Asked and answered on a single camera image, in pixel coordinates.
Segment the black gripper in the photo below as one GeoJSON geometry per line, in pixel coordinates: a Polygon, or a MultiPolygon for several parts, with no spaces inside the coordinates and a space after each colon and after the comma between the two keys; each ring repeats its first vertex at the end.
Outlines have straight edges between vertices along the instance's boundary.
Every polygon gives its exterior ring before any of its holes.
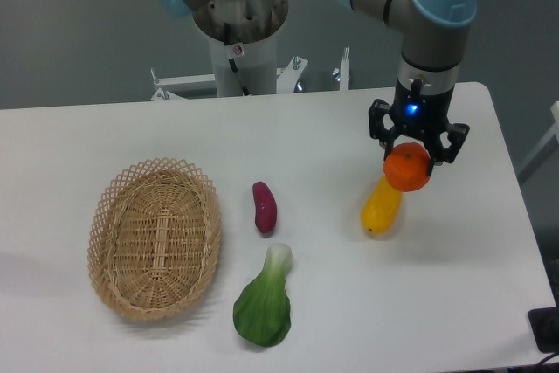
{"type": "Polygon", "coordinates": [[[369,136],[384,149],[383,159],[392,152],[400,135],[427,142],[430,162],[427,175],[435,166],[453,163],[470,132],[465,123],[448,122],[453,89],[435,95],[423,95],[424,86],[417,90],[397,81],[392,105],[380,99],[368,111],[369,136]]]}

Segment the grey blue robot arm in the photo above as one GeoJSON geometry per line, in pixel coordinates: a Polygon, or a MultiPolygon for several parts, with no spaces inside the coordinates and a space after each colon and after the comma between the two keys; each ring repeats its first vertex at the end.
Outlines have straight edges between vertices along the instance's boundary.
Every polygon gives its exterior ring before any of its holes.
{"type": "MultiPolygon", "coordinates": [[[[210,44],[221,97],[279,91],[276,37],[287,0],[158,0],[175,17],[192,17],[210,44]]],[[[478,0],[337,0],[402,33],[394,99],[373,102],[369,134],[386,150],[406,136],[423,143],[430,166],[451,163],[469,128],[447,113],[478,0]]]]}

